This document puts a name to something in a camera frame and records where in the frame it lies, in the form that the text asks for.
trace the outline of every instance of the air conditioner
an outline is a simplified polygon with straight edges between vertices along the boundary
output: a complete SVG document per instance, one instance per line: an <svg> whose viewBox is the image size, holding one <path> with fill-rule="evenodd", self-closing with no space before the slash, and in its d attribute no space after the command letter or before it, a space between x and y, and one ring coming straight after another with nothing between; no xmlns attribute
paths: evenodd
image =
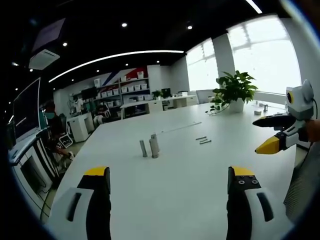
<svg viewBox="0 0 320 240"><path fill-rule="evenodd" d="M58 54L44 49L30 59L29 69L43 70L59 58Z"/></svg>

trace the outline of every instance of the curved led light strip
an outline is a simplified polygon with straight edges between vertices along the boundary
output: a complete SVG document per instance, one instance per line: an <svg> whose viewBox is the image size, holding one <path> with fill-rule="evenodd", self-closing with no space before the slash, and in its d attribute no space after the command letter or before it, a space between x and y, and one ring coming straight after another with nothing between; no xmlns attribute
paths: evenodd
<svg viewBox="0 0 320 240"><path fill-rule="evenodd" d="M110 56L105 56L105 57L102 57L102 58L98 58L98 59L95 59L95 60L92 60L92 61L88 61L88 62L85 62L83 64L80 64L79 66L75 66L61 74L59 74L58 76L55 76L54 78L52 78L49 83L51 83L52 81L56 80L57 78L73 71L73 70L76 70L78 68L81 68L85 65L88 65L88 64L93 64L95 62L99 62L99 61L102 61L102 60L105 60L105 59L111 59L111 58L115 58L115 57L121 57L121 56L126 56L126 55L133 55L133 54L155 54L155 53L173 53L173 54L183 54L184 51L176 51L176 50L149 50L149 51L132 51L132 52L125 52L125 53L120 53L120 54L115 54L115 55L110 55Z"/></svg>

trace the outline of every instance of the cable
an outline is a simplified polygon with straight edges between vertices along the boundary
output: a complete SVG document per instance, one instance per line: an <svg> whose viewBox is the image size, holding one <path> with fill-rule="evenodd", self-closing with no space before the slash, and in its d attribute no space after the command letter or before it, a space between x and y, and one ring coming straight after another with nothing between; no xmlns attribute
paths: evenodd
<svg viewBox="0 0 320 240"><path fill-rule="evenodd" d="M215 113L208 113L209 111L206 111L205 113L208 114L210 117L216 114L219 114L221 112L223 112L224 110L226 110L228 107L230 106L230 104L228 106L226 106L224 109L222 109L221 111L215 112Z"/></svg>
<svg viewBox="0 0 320 240"><path fill-rule="evenodd" d="M315 103L315 112L316 112L315 117L316 117L316 119L318 119L318 104L314 98L312 98L312 101L314 101L314 103Z"/></svg>

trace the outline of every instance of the small metal part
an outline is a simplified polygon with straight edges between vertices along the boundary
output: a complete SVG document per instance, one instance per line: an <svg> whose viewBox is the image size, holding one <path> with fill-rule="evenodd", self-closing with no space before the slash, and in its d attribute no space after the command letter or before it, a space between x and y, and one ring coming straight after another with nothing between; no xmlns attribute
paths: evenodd
<svg viewBox="0 0 320 240"><path fill-rule="evenodd" d="M206 139L206 138L207 136L203 136L203 137L196 138L195 140Z"/></svg>
<svg viewBox="0 0 320 240"><path fill-rule="evenodd" d="M203 142L205 142L205 141L208 141L208 139L205 138L204 140L201 140L199 143L203 143Z"/></svg>
<svg viewBox="0 0 320 240"><path fill-rule="evenodd" d="M150 143L150 148L151 148L151 153L152 153L152 158L156 159L157 157L159 157L159 151L156 145L156 140L153 138L149 139L149 143Z"/></svg>
<svg viewBox="0 0 320 240"><path fill-rule="evenodd" d="M200 144L207 144L207 143L211 143L211 140L200 142Z"/></svg>
<svg viewBox="0 0 320 240"><path fill-rule="evenodd" d="M143 140L140 140L140 146L141 146L141 150L142 150L142 156L144 158L148 157L145 142Z"/></svg>

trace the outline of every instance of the white flower pot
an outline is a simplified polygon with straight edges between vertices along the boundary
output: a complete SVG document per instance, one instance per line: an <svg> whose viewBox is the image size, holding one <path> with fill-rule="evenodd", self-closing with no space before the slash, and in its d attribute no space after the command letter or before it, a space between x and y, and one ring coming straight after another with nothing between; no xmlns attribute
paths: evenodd
<svg viewBox="0 0 320 240"><path fill-rule="evenodd" d="M237 101L231 101L229 111L231 113L242 113L244 111L244 104L245 102L241 98L238 98Z"/></svg>

